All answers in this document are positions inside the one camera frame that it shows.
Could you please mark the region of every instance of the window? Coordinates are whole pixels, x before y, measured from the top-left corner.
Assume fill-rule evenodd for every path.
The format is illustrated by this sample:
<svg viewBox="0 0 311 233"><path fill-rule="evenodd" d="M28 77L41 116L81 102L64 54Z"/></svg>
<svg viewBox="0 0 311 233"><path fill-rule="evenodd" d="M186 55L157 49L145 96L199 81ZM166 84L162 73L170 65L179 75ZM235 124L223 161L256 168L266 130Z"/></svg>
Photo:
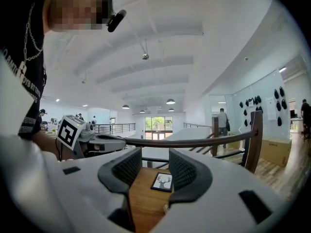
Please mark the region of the window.
<svg viewBox="0 0 311 233"><path fill-rule="evenodd" d="M172 134L172 116L145 117L145 139L162 140Z"/></svg>

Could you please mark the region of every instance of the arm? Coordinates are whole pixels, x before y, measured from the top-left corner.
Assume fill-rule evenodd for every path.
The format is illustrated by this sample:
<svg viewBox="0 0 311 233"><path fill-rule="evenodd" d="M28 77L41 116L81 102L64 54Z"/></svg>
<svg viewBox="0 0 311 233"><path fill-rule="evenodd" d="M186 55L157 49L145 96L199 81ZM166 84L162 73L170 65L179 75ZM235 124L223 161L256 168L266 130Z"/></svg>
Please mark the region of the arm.
<svg viewBox="0 0 311 233"><path fill-rule="evenodd" d="M39 131L34 134L34 142L39 146L39 148L41 148L42 151L51 152L55 154L56 158L58 159L58 151L55 145L55 138L51 138L42 131ZM57 140L56 143L59 151L61 151L61 142ZM63 144L62 160L68 159L74 159L74 154L69 148L67 148Z"/></svg>

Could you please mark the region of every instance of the wooden railing post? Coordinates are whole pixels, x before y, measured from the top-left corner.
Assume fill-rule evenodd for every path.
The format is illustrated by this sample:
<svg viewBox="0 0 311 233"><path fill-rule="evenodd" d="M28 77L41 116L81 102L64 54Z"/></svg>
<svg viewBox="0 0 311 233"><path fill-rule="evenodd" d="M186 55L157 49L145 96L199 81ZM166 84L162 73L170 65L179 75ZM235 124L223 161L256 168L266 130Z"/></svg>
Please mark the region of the wooden railing post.
<svg viewBox="0 0 311 233"><path fill-rule="evenodd" d="M255 173L261 150L262 142L262 111L251 112L252 132L255 136L250 139L247 161L245 168Z"/></svg>
<svg viewBox="0 0 311 233"><path fill-rule="evenodd" d="M214 133L214 138L219 136L218 117L212 117L212 132ZM217 145L213 146L211 150L212 156L217 156L217 148Z"/></svg>

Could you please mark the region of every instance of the silver chain necklace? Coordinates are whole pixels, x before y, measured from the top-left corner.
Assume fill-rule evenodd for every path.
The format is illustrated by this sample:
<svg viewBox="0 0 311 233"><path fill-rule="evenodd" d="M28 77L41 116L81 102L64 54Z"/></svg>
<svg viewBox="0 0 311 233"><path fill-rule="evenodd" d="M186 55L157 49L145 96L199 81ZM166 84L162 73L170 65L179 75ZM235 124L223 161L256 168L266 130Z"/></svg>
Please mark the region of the silver chain necklace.
<svg viewBox="0 0 311 233"><path fill-rule="evenodd" d="M35 6L35 1L34 3L32 4L30 10L29 10L29 16L28 16L28 21L27 21L27 24L26 24L26 33L25 33L25 40L24 40L24 65L26 65L26 62L29 60L33 60L35 59L36 57L38 57L40 55L40 53L42 52L43 50L43 46L41 49L39 49L35 43L35 39L33 37L33 34L31 33L31 13L33 11L33 8ZM28 31L29 31L29 35L30 35L30 38L32 39L33 41L33 44L34 44L34 47L35 49L37 49L39 52L34 55L33 57L29 57L27 58L27 38L28 38Z"/></svg>

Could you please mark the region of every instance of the deer sticker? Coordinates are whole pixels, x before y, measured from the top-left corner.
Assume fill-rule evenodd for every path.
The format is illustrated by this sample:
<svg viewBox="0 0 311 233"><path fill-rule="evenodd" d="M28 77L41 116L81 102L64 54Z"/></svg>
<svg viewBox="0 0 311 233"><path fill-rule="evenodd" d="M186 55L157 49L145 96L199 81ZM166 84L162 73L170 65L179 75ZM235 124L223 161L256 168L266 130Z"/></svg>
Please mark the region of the deer sticker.
<svg viewBox="0 0 311 233"><path fill-rule="evenodd" d="M169 189L169 188L164 187L164 184L171 181L171 178L170 178L170 177L168 178L167 181L166 181L166 180L163 181L163 180L161 180L161 176L159 175L158 178L157 178L157 180L158 180L159 183L160 183L160 188L161 188L161 189Z"/></svg>

